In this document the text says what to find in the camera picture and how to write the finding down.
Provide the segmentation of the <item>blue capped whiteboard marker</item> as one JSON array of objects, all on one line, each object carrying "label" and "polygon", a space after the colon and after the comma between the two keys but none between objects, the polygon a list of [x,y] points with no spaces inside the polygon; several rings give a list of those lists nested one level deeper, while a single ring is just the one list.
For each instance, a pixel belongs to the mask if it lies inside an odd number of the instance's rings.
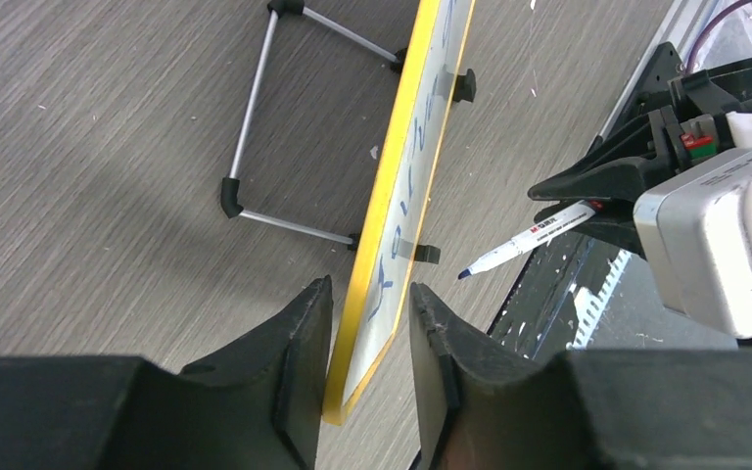
[{"label": "blue capped whiteboard marker", "polygon": [[464,268],[457,279],[494,269],[512,259],[548,243],[573,228],[591,219],[601,212],[604,204],[596,201],[578,201],[545,219],[532,225],[528,230],[513,236],[502,245],[486,252],[468,267]]}]

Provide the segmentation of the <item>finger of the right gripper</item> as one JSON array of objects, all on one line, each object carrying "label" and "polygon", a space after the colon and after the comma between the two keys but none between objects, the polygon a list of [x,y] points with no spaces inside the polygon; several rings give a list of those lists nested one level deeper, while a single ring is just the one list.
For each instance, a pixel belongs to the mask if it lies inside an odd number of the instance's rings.
[{"label": "finger of the right gripper", "polygon": [[573,228],[573,231],[614,245],[634,255],[643,255],[644,249],[633,220],[634,204],[630,201],[614,200],[601,202],[601,205],[602,210]]},{"label": "finger of the right gripper", "polygon": [[672,107],[635,117],[569,167],[528,190],[534,201],[628,201],[682,169],[682,127]]}]

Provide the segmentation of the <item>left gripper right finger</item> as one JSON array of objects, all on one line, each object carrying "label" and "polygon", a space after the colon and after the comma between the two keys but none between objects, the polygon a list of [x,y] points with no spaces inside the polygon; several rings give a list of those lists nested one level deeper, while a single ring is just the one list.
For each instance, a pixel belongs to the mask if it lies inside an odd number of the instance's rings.
[{"label": "left gripper right finger", "polygon": [[752,469],[752,348],[509,351],[408,291],[420,469]]}]

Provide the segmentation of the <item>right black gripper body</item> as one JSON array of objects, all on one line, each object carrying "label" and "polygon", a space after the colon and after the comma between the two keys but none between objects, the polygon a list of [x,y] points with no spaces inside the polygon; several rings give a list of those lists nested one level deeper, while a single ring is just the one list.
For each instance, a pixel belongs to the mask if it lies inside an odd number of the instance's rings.
[{"label": "right black gripper body", "polygon": [[648,99],[650,111],[670,108],[667,135],[677,165],[687,169],[734,147],[728,117],[752,115],[752,58],[676,77]]}]

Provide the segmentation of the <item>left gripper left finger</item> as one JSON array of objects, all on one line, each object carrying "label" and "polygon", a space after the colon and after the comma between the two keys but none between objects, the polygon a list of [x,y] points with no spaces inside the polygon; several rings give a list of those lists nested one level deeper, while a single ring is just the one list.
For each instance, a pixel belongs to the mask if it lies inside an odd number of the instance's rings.
[{"label": "left gripper left finger", "polygon": [[0,469],[311,469],[329,277],[168,372],[141,356],[0,356]]}]

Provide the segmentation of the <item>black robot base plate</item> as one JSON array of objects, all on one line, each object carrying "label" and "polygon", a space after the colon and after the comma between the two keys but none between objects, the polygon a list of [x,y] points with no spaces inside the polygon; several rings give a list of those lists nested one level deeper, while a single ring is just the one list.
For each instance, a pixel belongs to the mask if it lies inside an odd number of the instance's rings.
[{"label": "black robot base plate", "polygon": [[564,234],[533,250],[498,314],[489,336],[506,349],[535,361],[567,350],[578,319],[578,287],[597,292],[620,249],[577,234]]}]

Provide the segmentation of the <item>yellow framed whiteboard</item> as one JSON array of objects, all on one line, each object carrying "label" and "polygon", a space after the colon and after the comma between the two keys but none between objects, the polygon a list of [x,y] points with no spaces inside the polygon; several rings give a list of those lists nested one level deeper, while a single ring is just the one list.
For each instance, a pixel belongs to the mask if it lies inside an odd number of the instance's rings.
[{"label": "yellow framed whiteboard", "polygon": [[318,236],[318,229],[248,211],[238,201],[239,169],[248,142],[262,77],[278,22],[303,16],[345,36],[387,60],[399,87],[379,155],[362,229],[323,238],[355,253],[322,405],[323,420],[341,425],[369,383],[398,330],[412,267],[434,263],[439,252],[419,242],[450,107],[476,94],[472,70],[461,59],[474,13],[471,1],[423,1],[409,44],[390,52],[302,1],[271,1],[269,17],[249,101],[231,168],[220,186],[220,205],[228,217],[244,217]]}]

